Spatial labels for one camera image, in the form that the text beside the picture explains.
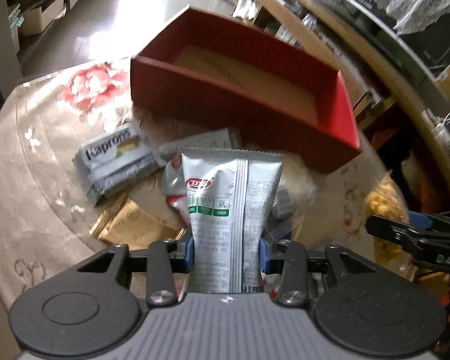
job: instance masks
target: cardboard box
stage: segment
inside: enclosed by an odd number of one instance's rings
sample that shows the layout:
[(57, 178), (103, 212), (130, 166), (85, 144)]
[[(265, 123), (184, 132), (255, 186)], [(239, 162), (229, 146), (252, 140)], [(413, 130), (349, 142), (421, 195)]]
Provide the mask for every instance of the cardboard box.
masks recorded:
[(56, 19), (63, 9), (63, 0), (55, 0), (47, 9), (42, 11), (42, 7), (27, 9), (38, 0), (15, 0), (24, 7), (23, 24), (19, 28), (19, 34), (23, 36), (41, 33), (52, 20)]
[(342, 74), (235, 20), (186, 8), (131, 61), (133, 102), (285, 150), (324, 173), (360, 153)]

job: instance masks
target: gold packet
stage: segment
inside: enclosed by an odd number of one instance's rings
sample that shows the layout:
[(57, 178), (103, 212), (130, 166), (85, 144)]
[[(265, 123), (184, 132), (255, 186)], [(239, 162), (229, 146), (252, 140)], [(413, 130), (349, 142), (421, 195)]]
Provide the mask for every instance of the gold packet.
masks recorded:
[(130, 250), (147, 249), (159, 239), (174, 238), (180, 228), (142, 209), (132, 199), (119, 196), (100, 215), (90, 234), (106, 243), (126, 243)]

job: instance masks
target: red oval logo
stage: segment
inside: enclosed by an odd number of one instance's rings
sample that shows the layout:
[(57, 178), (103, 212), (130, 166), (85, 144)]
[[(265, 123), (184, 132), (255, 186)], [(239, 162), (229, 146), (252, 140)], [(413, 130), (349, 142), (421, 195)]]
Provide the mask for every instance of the red oval logo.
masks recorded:
[(197, 190), (207, 190), (211, 188), (213, 182), (211, 180), (204, 180), (198, 177), (189, 177), (187, 181), (185, 181), (185, 187), (191, 191)]

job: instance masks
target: gray ribbed plate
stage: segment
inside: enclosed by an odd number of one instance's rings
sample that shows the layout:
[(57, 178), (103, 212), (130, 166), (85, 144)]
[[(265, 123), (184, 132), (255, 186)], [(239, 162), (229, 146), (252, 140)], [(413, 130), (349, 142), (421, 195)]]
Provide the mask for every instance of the gray ribbed plate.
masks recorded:
[[(23, 354), (23, 360), (36, 359)], [(125, 344), (100, 360), (365, 359), (324, 338), (303, 310), (268, 294), (188, 294), (178, 306), (154, 309)], [(431, 360), (431, 353), (412, 359)]]

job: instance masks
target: black circular disc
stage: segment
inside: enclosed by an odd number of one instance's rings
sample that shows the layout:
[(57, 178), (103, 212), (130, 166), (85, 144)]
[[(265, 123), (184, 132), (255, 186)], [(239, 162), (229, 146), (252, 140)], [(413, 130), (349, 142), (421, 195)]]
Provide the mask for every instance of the black circular disc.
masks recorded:
[(388, 286), (375, 274), (345, 277), (318, 299), (315, 321), (332, 341), (366, 356), (425, 351), (445, 328), (445, 310), (423, 288), (399, 284)]
[(46, 357), (100, 352), (127, 337), (140, 316), (132, 293), (100, 274), (44, 282), (19, 297), (9, 314), (20, 346)]

